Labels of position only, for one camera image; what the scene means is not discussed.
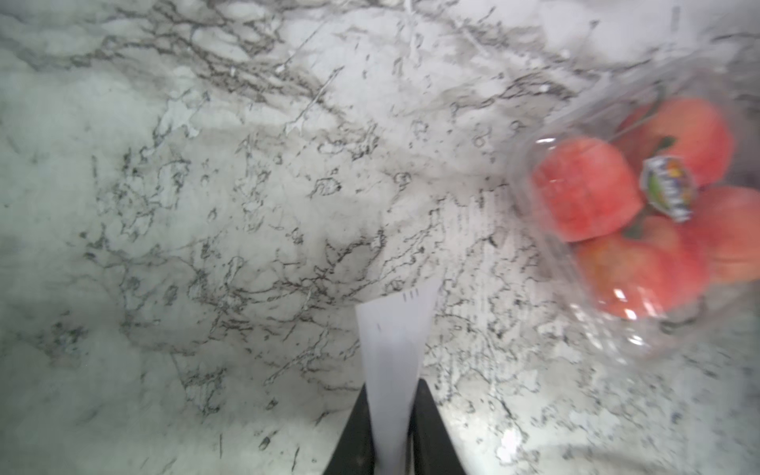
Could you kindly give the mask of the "white fruit sticker sheet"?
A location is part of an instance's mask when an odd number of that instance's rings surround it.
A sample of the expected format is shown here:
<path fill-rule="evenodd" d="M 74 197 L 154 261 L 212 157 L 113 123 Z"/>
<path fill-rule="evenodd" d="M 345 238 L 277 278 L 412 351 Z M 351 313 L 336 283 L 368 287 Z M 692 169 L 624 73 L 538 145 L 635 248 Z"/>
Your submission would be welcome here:
<path fill-rule="evenodd" d="M 441 279 L 355 307 L 377 474 L 403 474 Z"/>

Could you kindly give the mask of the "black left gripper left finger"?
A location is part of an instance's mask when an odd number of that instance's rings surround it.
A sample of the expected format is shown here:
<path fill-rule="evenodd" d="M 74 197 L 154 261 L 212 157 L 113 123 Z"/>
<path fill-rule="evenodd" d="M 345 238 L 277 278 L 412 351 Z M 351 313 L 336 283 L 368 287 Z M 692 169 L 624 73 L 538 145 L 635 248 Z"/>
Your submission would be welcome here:
<path fill-rule="evenodd" d="M 373 475 L 375 451 L 366 386 L 363 385 L 346 421 L 324 475 Z"/>

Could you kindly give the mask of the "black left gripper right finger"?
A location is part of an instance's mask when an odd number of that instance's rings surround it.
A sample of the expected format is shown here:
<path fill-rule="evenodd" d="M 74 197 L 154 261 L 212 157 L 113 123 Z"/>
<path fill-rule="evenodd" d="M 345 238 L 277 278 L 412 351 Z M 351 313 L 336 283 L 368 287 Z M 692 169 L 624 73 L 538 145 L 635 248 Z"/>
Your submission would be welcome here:
<path fill-rule="evenodd" d="M 417 475 L 465 475 L 425 379 L 418 381 L 410 435 Z"/>

